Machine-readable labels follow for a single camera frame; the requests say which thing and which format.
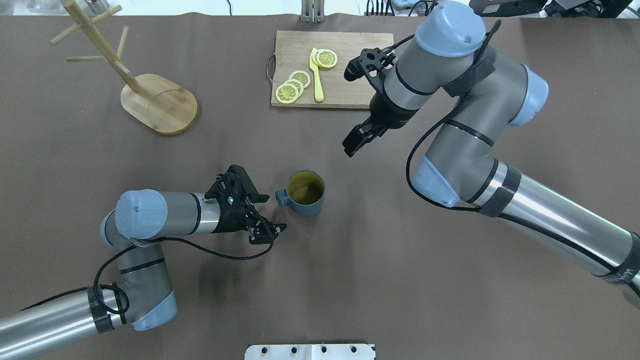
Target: lemon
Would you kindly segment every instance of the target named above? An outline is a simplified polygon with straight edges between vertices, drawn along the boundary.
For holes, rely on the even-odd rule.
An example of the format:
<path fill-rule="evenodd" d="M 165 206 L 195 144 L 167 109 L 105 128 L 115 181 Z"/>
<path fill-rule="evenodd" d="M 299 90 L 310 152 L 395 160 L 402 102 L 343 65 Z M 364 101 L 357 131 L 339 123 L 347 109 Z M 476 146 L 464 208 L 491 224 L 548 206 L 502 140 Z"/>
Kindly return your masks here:
<path fill-rule="evenodd" d="M 295 85 L 295 87 L 298 89 L 298 97 L 302 96 L 302 92 L 305 91 L 305 85 L 302 83 L 302 81 L 298 80 L 298 79 L 289 79 L 287 81 L 284 82 L 285 84 L 289 83 L 289 84 L 293 84 Z"/>
<path fill-rule="evenodd" d="M 318 49 L 314 56 L 314 63 L 325 69 L 330 69 L 338 63 L 338 56 L 329 49 Z"/>
<path fill-rule="evenodd" d="M 292 83 L 284 83 L 276 88 L 276 99 L 283 104 L 290 104 L 298 100 L 299 96 L 298 88 Z"/>
<path fill-rule="evenodd" d="M 291 75 L 289 75 L 289 79 L 296 79 L 302 82 L 302 85 L 305 89 L 307 88 L 307 86 L 309 86 L 309 84 L 311 84 L 311 76 L 309 76 L 308 72 L 302 70 L 292 72 Z"/>

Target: table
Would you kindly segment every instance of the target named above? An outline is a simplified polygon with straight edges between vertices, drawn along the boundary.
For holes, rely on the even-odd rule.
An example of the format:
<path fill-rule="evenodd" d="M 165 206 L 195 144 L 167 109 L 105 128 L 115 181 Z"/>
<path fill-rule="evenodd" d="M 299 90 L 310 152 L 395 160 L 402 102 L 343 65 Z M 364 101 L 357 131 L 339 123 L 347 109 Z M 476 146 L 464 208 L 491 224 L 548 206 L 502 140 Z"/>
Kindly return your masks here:
<path fill-rule="evenodd" d="M 418 139 L 454 104 L 438 92 L 404 128 L 349 159 L 340 142 L 365 111 L 269 105 L 264 75 L 278 29 L 393 32 L 422 19 L 332 15 L 115 17 L 99 26 L 135 73 L 191 90 L 201 110 L 161 136 L 120 105 L 122 80 L 82 34 L 51 47 L 68 17 L 0 22 L 0 316 L 91 283 L 111 256 L 98 226 L 127 190 L 204 192 L 236 163 L 273 194 L 295 171 L 323 175 L 321 214 L 275 200 L 289 228 L 262 258 L 214 258 L 164 245 L 178 315 L 124 327 L 45 359 L 242 359 L 249 344 L 367 341 L 380 359 L 631 359 L 640 312 L 612 286 L 486 217 L 426 204 L 404 183 Z M 485 19 L 488 27 L 492 19 Z M 638 231 L 640 23 L 505 19 L 492 44 L 549 83 L 544 109 L 509 128 L 494 155 Z M 218 251 L 258 252 L 245 233 L 191 236 Z M 109 268 L 102 282 L 116 279 Z"/>

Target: yellow knife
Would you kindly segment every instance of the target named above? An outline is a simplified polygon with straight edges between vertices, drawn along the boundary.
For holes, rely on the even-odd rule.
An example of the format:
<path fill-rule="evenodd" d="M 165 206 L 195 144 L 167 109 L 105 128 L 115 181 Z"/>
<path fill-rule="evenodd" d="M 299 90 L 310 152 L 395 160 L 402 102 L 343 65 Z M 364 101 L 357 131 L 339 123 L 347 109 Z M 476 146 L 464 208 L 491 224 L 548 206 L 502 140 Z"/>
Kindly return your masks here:
<path fill-rule="evenodd" d="M 313 61 L 316 51 L 317 48 L 315 47 L 311 50 L 311 55 L 309 56 L 309 68 L 314 72 L 314 97 L 317 102 L 322 102 L 324 100 L 324 92 L 322 91 L 322 84 L 320 84 L 320 73 L 318 72 L 318 65 Z"/>

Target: mug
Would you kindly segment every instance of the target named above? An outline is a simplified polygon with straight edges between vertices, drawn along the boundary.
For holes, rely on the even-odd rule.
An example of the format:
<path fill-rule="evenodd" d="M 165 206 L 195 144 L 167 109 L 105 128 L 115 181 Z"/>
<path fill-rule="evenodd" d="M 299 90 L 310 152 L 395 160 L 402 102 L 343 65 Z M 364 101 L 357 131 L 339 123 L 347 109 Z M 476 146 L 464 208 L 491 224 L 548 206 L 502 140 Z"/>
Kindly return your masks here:
<path fill-rule="evenodd" d="M 291 207 L 304 217 L 320 212 L 324 200 L 324 180 L 311 170 L 299 171 L 289 178 L 287 188 L 276 191 L 280 207 Z"/>

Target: cutting board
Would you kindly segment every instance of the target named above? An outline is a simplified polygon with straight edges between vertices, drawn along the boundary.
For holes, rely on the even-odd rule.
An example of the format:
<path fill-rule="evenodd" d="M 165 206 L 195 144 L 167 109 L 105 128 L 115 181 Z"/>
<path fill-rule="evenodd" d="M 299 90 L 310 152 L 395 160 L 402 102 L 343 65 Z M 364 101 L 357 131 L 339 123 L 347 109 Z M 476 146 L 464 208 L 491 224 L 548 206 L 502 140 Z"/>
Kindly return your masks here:
<path fill-rule="evenodd" d="M 349 60 L 360 55 L 365 48 L 380 49 L 393 45 L 394 36 L 388 33 L 330 33 L 324 31 L 284 31 L 276 33 L 276 70 L 271 87 L 272 106 L 299 108 L 368 109 L 375 90 L 364 77 L 354 82 L 344 79 L 344 69 Z M 314 99 L 313 72 L 309 69 L 311 49 L 331 49 L 338 55 L 338 64 L 332 69 L 320 69 L 320 82 L 324 101 Z M 304 70 L 311 76 L 311 84 L 302 96 L 292 104 L 276 100 L 275 90 L 289 79 L 296 70 Z"/>

